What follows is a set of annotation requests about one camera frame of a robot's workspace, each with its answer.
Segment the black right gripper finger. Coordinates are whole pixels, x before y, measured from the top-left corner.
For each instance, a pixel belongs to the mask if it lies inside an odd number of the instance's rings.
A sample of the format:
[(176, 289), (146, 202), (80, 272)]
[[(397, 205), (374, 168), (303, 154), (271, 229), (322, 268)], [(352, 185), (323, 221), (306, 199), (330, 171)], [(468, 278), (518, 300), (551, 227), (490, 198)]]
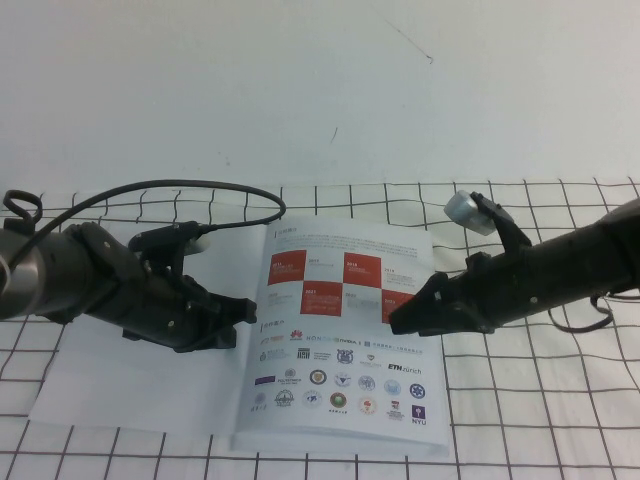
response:
[(426, 334), (435, 328), (440, 314), (440, 290), (449, 280), (445, 273), (435, 273), (409, 300), (402, 303), (390, 315), (393, 334)]
[(405, 304), (393, 312), (394, 335), (446, 335), (479, 332), (477, 322), (459, 308)]

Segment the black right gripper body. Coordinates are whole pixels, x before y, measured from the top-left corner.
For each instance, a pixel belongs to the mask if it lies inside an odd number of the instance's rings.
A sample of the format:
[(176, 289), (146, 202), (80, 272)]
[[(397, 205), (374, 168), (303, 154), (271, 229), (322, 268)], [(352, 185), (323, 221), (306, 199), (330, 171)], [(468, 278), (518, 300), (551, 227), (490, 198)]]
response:
[(492, 333), (539, 312), (533, 247), (490, 256), (476, 253), (467, 269), (446, 283), (446, 331)]

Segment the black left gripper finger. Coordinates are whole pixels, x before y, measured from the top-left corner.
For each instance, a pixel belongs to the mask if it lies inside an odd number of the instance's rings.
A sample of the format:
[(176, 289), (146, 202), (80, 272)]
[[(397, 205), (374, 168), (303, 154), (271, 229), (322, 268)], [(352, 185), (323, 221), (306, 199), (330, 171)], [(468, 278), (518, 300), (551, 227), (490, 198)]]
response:
[(232, 327), (238, 323), (255, 324), (257, 305), (248, 298), (219, 297), (215, 300), (215, 326)]
[(237, 331), (234, 326), (206, 334), (193, 345), (194, 351), (234, 349), (237, 343)]

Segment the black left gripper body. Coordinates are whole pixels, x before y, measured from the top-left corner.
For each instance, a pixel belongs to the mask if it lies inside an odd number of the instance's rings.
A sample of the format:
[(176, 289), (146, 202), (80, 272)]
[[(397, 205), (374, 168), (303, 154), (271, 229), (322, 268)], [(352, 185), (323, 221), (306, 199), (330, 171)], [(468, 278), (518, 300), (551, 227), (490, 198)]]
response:
[(118, 276), (118, 326), (178, 353), (217, 347), (217, 300), (188, 275), (139, 266)]

